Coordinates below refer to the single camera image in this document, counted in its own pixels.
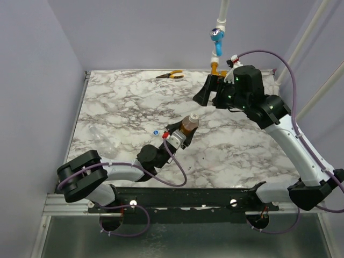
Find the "gold label drink bottle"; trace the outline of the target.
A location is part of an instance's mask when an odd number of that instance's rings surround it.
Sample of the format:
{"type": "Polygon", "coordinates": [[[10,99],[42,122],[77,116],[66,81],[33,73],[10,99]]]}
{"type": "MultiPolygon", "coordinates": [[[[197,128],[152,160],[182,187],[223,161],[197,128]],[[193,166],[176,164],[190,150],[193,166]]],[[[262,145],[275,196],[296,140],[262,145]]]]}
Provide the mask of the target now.
{"type": "Polygon", "coordinates": [[[197,121],[190,121],[189,116],[186,116],[183,120],[182,120],[182,125],[180,128],[180,131],[184,134],[187,135],[188,133],[190,133],[194,128],[199,126],[199,120],[197,121]]]}

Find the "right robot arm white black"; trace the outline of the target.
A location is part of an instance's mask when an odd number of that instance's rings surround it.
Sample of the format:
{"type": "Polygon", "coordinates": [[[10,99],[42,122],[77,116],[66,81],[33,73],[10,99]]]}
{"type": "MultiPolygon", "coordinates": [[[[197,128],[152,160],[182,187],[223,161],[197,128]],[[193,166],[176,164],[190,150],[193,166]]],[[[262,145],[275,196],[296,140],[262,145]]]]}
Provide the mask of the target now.
{"type": "Polygon", "coordinates": [[[278,143],[300,175],[294,184],[259,183],[247,197],[248,206],[255,211],[271,202],[292,202],[305,211],[317,207],[343,182],[343,169],[334,169],[301,135],[292,123],[290,108],[279,96],[265,94],[260,70],[245,65],[232,69],[232,73],[230,81],[208,75],[193,101],[207,106],[210,93],[215,92],[215,108],[242,111],[278,143]]]}

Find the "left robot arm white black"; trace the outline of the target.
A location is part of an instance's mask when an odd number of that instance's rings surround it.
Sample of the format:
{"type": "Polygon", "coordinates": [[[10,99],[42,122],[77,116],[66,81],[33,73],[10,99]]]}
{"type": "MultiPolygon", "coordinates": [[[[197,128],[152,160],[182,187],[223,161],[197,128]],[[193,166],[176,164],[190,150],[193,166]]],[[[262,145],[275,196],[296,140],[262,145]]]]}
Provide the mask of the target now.
{"type": "Polygon", "coordinates": [[[119,207],[119,199],[114,187],[106,185],[106,181],[146,182],[153,178],[176,187],[176,183],[159,178],[156,170],[169,160],[176,160],[177,150],[191,144],[198,127],[199,120],[190,116],[168,125],[160,147],[143,146],[132,162],[106,159],[96,150],[89,150],[57,169],[57,189],[62,192],[67,203],[87,199],[100,204],[107,212],[114,212],[119,207]]]}

